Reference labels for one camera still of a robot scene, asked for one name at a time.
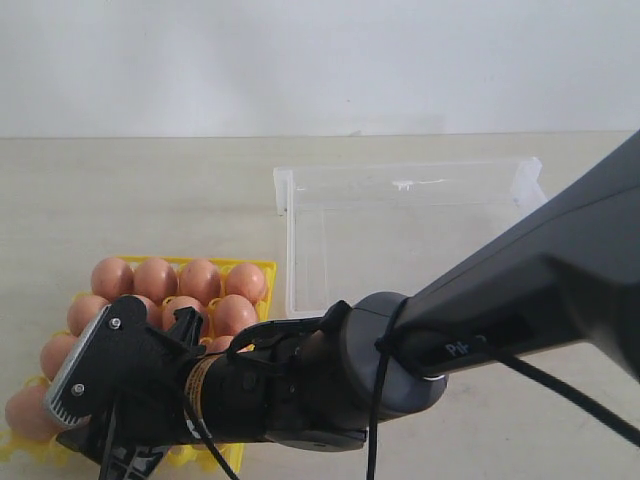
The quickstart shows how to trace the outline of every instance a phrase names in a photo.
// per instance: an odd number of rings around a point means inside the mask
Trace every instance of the egg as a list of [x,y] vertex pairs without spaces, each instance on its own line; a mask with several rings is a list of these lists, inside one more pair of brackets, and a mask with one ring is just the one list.
[[160,308],[150,298],[142,295],[134,295],[134,297],[141,300],[144,306],[147,307],[147,322],[156,328],[162,328],[162,311]]
[[98,295],[82,295],[76,298],[67,312],[67,326],[71,334],[79,336],[107,305],[109,301]]
[[151,299],[156,305],[175,295],[178,277],[169,262],[160,257],[151,257],[142,262],[133,274],[133,291]]
[[40,368],[45,377],[53,380],[76,340],[73,335],[62,334],[56,335],[44,344],[40,351]]
[[121,295],[133,292],[133,270],[121,258],[105,258],[91,273],[91,290],[113,302]]
[[180,272],[179,295],[186,295],[208,305],[220,296],[220,270],[206,258],[191,260]]
[[162,311],[162,328],[164,330],[169,330],[174,323],[176,323],[176,317],[173,313],[179,308],[193,307],[196,309],[200,315],[202,315],[202,319],[204,320],[202,324],[202,329],[200,330],[200,336],[206,337],[209,334],[209,315],[207,314],[207,310],[202,304],[192,297],[180,296],[171,299],[169,303],[167,303]]
[[38,443],[49,442],[64,429],[45,410],[47,387],[25,387],[9,399],[4,408],[7,425],[19,436]]
[[225,292],[227,295],[242,295],[255,305],[267,294],[267,279],[257,265],[241,263],[227,275]]
[[211,343],[207,344],[207,353],[222,353],[229,345],[231,345],[233,337],[231,335],[222,335],[214,338]]
[[258,313],[249,300],[240,295],[227,295],[215,306],[212,315],[216,337],[236,335],[258,323]]

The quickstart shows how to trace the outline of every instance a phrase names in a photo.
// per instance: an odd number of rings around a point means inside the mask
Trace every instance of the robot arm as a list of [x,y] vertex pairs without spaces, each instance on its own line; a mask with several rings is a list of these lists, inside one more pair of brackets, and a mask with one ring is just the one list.
[[[383,337],[393,355],[380,421],[429,408],[448,373],[489,361],[460,340],[469,337],[517,355],[590,341],[638,380],[640,132],[411,298],[377,293],[353,307],[338,302],[323,318],[259,324],[215,361],[197,347],[195,311],[177,311],[174,328],[159,332],[139,303],[123,297],[94,320],[48,398],[61,423],[83,425],[58,441],[114,479],[147,478],[171,445],[203,435],[361,448]],[[253,351],[238,353],[249,344]],[[73,394],[79,383],[85,397]],[[185,411],[185,398],[193,409]]]

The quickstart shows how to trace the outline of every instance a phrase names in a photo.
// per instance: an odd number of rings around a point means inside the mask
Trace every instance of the transparent plastic tray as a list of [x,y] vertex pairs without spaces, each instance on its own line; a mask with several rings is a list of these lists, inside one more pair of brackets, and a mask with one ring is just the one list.
[[289,318],[412,295],[546,202],[536,158],[274,170]]

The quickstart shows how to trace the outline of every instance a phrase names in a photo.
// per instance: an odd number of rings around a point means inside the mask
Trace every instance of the beige table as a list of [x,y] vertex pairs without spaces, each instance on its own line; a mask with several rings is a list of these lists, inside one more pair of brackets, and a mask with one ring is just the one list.
[[[279,165],[538,156],[553,195],[627,133],[327,139],[0,141],[0,402],[38,372],[69,299],[114,253],[264,258],[285,264]],[[284,312],[284,277],[272,317]],[[640,420],[640,386],[589,346],[537,365]],[[635,479],[640,454],[564,400],[501,366],[452,377],[431,411],[384,425],[379,478]],[[364,478],[365,453],[248,448],[242,478]],[[18,456],[0,479],[94,479],[84,460],[46,468]],[[209,478],[195,468],[159,479]]]

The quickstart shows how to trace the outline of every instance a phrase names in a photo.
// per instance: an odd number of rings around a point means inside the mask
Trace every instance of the yellow egg tray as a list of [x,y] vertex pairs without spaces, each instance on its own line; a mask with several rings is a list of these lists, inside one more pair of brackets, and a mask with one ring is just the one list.
[[[129,264],[133,268],[135,268],[140,263],[144,262],[147,258],[150,258],[150,256],[120,256],[120,258],[129,262]],[[177,272],[179,272],[182,267],[193,260],[192,258],[183,257],[161,258],[164,258],[167,262],[169,262]],[[210,258],[209,260],[220,269],[220,276],[222,279],[222,292],[220,295],[221,297],[225,295],[225,281],[227,275],[233,267],[240,263],[247,262],[253,263],[254,265],[260,267],[267,280],[268,289],[265,298],[257,303],[256,311],[258,312],[258,318],[261,322],[267,320],[269,316],[269,309],[271,308],[271,301],[273,299],[273,288],[275,285],[277,270],[276,263],[262,260],[239,260],[231,258]],[[76,296],[86,294],[87,293],[85,292],[81,292]],[[164,306],[170,300],[170,298],[165,299],[162,302],[162,305]],[[211,303],[209,303],[209,305],[207,305],[207,312],[209,313],[209,315],[211,315],[211,313],[213,312],[213,309],[215,308],[215,305],[218,301],[219,298],[214,299],[211,301]],[[54,333],[54,336],[59,335],[60,333],[68,332],[56,332]],[[202,339],[203,343],[206,343],[208,341],[211,341],[211,339]],[[38,383],[47,386],[49,385],[49,381],[45,377],[36,376],[27,380],[25,382],[25,386]],[[227,463],[229,463],[231,468],[236,473],[239,472],[242,466],[244,444],[221,444],[218,445],[218,449],[220,450],[220,453],[222,453],[222,456],[225,458]],[[31,457],[39,463],[48,463],[56,466],[64,466],[67,463],[69,456],[75,455],[74,452],[71,452],[70,450],[57,443],[55,438],[47,443],[37,443],[21,438],[11,430],[0,432],[0,462],[10,461],[12,454],[16,451],[24,451],[29,453]],[[173,467],[181,467],[189,462],[195,462],[205,472],[212,472],[218,468],[218,462],[212,457],[211,453],[199,446],[176,446],[169,450],[169,453],[166,456],[166,463]]]

